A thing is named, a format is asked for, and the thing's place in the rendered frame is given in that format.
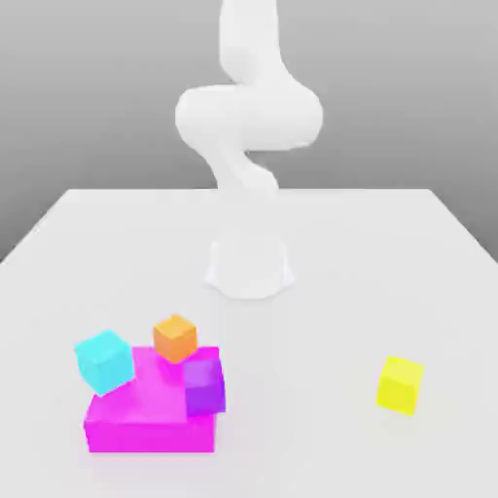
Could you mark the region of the small orange cube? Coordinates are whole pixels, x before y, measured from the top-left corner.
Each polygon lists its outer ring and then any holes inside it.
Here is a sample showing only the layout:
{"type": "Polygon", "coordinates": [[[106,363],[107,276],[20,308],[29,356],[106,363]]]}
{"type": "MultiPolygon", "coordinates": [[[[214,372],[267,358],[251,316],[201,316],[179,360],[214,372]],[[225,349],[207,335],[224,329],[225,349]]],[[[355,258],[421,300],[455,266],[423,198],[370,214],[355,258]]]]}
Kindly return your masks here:
{"type": "Polygon", "coordinates": [[[172,364],[181,363],[197,351],[196,326],[178,314],[156,324],[153,339],[159,355],[172,364]]]}

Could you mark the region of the small purple cube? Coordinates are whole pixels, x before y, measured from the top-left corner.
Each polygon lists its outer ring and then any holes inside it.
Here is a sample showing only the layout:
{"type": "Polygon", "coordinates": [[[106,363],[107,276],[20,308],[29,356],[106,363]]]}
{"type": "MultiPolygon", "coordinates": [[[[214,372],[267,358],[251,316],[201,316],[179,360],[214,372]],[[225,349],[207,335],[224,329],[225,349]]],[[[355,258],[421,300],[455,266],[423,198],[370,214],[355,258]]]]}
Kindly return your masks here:
{"type": "Polygon", "coordinates": [[[219,358],[186,363],[183,379],[188,416],[226,411],[225,379],[219,358]]]}

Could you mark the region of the small cyan cube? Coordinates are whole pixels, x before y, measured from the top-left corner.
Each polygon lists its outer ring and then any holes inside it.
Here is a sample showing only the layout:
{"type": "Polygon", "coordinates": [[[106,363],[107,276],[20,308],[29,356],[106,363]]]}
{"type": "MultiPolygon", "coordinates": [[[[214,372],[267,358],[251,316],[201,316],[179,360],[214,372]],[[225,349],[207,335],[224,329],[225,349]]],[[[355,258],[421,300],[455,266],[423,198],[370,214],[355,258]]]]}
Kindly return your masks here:
{"type": "Polygon", "coordinates": [[[74,351],[81,377],[99,397],[134,379],[131,346],[112,330],[84,339],[74,351]]]}

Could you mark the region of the small yellow cube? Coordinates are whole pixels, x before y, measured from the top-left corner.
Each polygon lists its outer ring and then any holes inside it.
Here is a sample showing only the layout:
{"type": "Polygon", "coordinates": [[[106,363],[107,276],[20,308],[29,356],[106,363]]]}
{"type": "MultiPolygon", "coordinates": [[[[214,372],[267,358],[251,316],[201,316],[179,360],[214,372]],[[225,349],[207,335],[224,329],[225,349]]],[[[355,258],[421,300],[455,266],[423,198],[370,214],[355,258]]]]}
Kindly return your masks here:
{"type": "Polygon", "coordinates": [[[382,368],[376,403],[405,415],[415,412],[424,366],[407,359],[388,356],[382,368]]]}

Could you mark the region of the large magenta box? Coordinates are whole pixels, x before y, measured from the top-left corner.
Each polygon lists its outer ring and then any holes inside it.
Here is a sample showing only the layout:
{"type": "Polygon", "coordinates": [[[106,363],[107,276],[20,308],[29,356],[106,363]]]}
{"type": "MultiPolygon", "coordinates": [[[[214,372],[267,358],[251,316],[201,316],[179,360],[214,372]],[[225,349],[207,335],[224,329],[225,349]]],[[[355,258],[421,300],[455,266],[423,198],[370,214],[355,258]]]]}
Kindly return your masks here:
{"type": "Polygon", "coordinates": [[[116,390],[95,395],[84,429],[91,452],[212,452],[216,414],[187,412],[184,369],[195,361],[217,361],[219,349],[204,346],[180,364],[152,346],[131,348],[135,377],[116,390]]]}

